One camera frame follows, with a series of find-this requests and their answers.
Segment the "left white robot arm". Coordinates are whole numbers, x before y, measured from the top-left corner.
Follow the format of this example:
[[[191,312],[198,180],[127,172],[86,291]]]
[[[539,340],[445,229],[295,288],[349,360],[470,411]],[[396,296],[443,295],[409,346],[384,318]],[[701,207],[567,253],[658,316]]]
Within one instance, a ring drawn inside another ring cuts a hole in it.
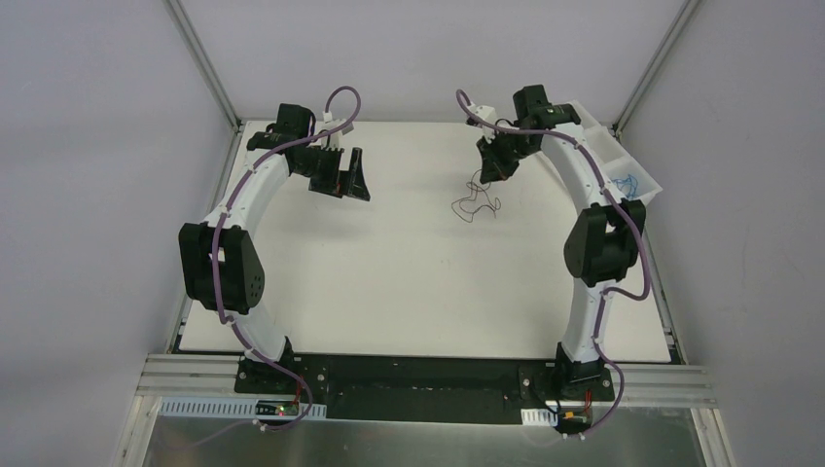
[[[244,355],[262,363],[259,379],[273,393],[289,391],[297,368],[289,361],[291,344],[269,322],[263,305],[266,274],[255,248],[255,231],[278,190],[293,175],[310,191],[334,198],[371,198],[363,172],[363,151],[355,147],[347,169],[341,168],[341,136],[353,118],[320,119],[296,104],[279,107],[276,120],[246,143],[244,164],[217,206],[178,234],[188,297],[230,327]]]

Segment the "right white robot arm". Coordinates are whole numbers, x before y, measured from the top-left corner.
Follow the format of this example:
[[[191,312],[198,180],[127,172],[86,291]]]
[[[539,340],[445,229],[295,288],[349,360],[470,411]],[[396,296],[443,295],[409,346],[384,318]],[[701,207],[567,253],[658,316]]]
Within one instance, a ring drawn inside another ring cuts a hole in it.
[[[555,393],[574,399],[600,384],[606,360],[597,346],[610,295],[639,259],[646,207],[610,183],[573,105],[553,104],[541,85],[518,90],[513,101],[512,128],[499,126],[488,106],[471,108],[484,129],[477,143],[480,181],[505,181],[522,160],[541,153],[556,169],[578,212],[562,250],[574,279],[570,316],[549,382]]]

